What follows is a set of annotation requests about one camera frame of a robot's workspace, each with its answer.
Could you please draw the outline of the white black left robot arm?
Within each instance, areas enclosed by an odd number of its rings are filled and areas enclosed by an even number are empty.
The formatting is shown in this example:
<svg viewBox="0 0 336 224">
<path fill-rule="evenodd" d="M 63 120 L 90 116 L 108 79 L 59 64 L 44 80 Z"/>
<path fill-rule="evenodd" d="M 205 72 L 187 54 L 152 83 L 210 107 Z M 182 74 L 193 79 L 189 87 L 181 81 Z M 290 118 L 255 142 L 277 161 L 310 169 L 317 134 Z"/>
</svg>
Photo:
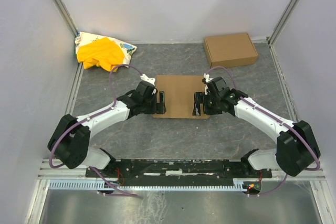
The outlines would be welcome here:
<svg viewBox="0 0 336 224">
<path fill-rule="evenodd" d="M 115 98 L 111 104 L 101 109 L 78 117 L 66 114 L 60 119 L 47 145 L 51 157 L 56 157 L 62 163 L 53 165 L 50 159 L 49 165 L 52 168 L 65 165 L 69 169 L 85 165 L 103 170 L 113 163 L 113 157 L 107 151 L 89 146 L 96 134 L 139 114 L 155 115 L 165 112 L 164 92 L 158 91 L 154 84 L 142 80 L 136 89 Z"/>
</svg>

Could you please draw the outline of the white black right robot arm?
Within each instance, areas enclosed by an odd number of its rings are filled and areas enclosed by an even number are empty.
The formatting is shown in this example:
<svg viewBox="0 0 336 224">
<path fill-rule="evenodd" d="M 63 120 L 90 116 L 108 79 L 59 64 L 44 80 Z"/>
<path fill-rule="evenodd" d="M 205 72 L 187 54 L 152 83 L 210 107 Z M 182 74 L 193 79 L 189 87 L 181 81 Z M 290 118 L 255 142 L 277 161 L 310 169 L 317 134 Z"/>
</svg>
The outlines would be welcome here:
<svg viewBox="0 0 336 224">
<path fill-rule="evenodd" d="M 194 94 L 194 116 L 229 113 L 264 132 L 275 143 L 269 150 L 255 149 L 245 155 L 254 170 L 281 169 L 291 177 L 304 170 L 320 168 L 321 156 L 309 123 L 284 119 L 256 103 L 247 94 L 231 89 L 222 77 L 204 74 L 203 92 Z"/>
</svg>

